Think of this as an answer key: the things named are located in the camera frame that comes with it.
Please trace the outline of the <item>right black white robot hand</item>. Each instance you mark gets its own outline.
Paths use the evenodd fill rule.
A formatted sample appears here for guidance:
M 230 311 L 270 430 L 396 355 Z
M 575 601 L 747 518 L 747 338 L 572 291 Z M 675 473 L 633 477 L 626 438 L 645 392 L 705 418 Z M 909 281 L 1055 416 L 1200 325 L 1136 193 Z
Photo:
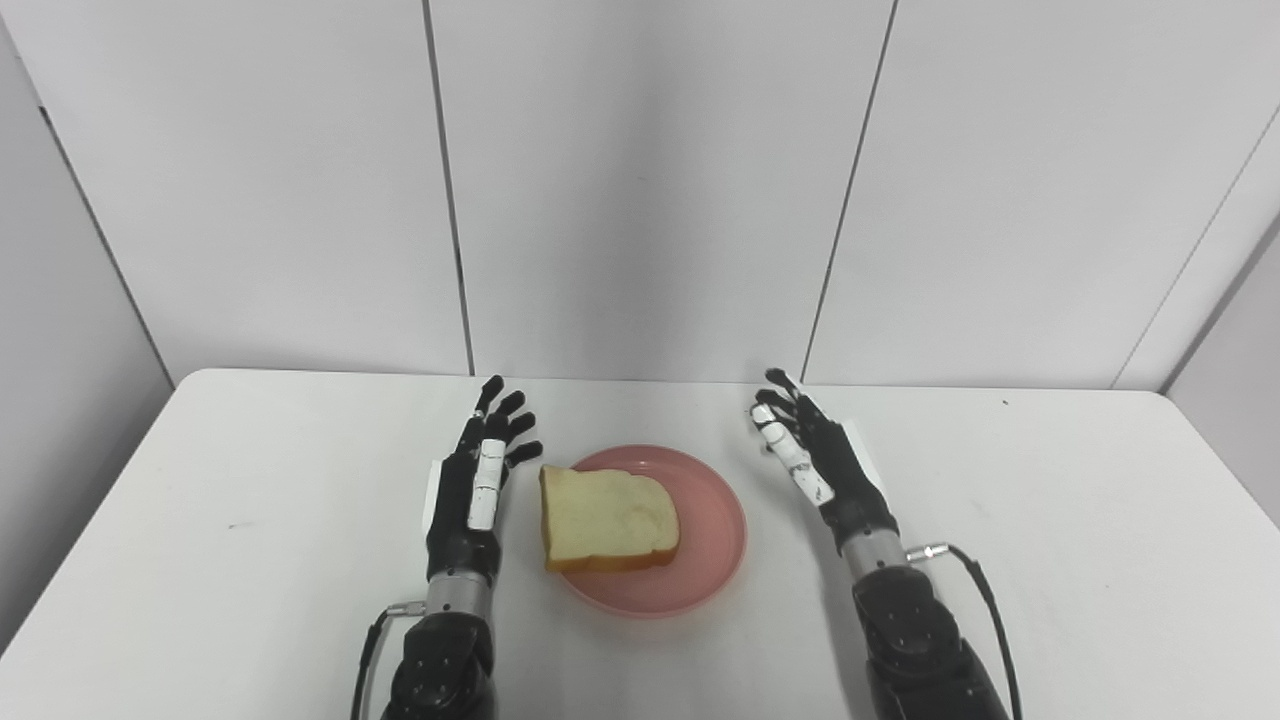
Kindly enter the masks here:
M 837 547 L 856 536 L 900 533 L 897 519 L 846 428 L 781 368 L 765 370 L 771 384 L 755 393 L 749 414 L 801 495 L 817 509 Z

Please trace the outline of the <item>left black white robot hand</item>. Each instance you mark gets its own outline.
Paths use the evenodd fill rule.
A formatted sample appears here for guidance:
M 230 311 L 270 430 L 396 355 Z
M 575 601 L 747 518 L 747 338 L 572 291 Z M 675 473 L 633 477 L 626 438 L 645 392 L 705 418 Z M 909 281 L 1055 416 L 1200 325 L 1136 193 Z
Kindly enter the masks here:
M 543 455 L 538 439 L 521 438 L 536 425 L 526 396 L 506 388 L 502 375 L 481 387 L 453 452 L 440 465 L 428 528 L 426 579 L 474 574 L 492 584 L 500 570 L 498 510 L 512 471 Z

